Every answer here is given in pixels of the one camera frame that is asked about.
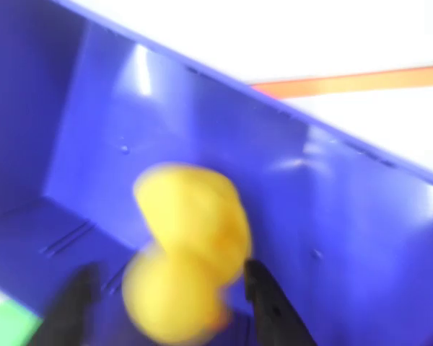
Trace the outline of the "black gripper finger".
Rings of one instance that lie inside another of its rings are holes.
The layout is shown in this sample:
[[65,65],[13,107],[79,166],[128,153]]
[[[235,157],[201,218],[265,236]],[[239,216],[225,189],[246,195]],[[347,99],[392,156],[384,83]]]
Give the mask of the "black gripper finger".
[[245,261],[244,282],[245,297],[253,307],[260,345],[316,345],[281,286],[261,261]]
[[99,296],[100,266],[92,262],[77,268],[52,300],[30,344],[84,345],[92,333]]

